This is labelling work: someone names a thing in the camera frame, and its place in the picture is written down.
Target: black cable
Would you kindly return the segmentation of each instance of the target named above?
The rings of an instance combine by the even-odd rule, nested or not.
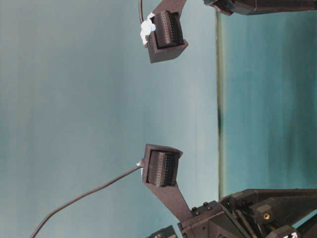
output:
[[[143,20],[143,7],[142,7],[142,0],[139,0],[139,17],[140,17],[140,24],[142,24]]]
[[[38,225],[38,227],[36,227],[36,229],[34,230],[34,232],[32,233],[31,237],[30,238],[34,238],[36,236],[36,234],[40,231],[40,229],[44,226],[44,224],[48,221],[49,218],[51,218],[54,214],[56,214],[57,212],[59,212],[60,210],[64,209],[65,207],[68,207],[69,205],[73,204],[74,202],[77,202],[78,200],[94,193],[94,192],[97,192],[99,190],[102,190],[106,187],[108,187],[109,185],[113,184],[114,182],[118,181],[119,179],[122,179],[123,177],[133,173],[134,171],[138,170],[142,168],[142,166],[137,166],[137,167],[134,167],[133,169],[130,169],[129,171],[125,172],[124,174],[110,180],[109,182],[99,186],[99,187],[96,187],[88,192],[85,192],[81,195],[79,195],[78,197],[75,197],[74,199],[70,200],[69,202],[66,202],[64,205],[61,205],[60,207],[56,208],[55,210],[53,210],[52,212],[50,212],[43,220],[42,222]]]

